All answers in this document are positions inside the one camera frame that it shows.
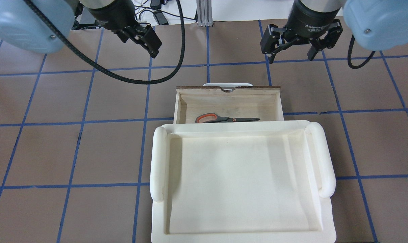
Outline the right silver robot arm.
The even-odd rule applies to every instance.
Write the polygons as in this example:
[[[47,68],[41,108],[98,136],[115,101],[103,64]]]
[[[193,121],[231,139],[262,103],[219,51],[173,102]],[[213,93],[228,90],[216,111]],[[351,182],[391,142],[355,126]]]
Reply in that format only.
[[[343,33],[339,11],[351,30],[348,64],[363,67],[375,54],[408,43],[408,0],[295,0],[287,23],[270,24],[260,41],[269,63],[291,46],[307,45],[308,60],[333,48]]]

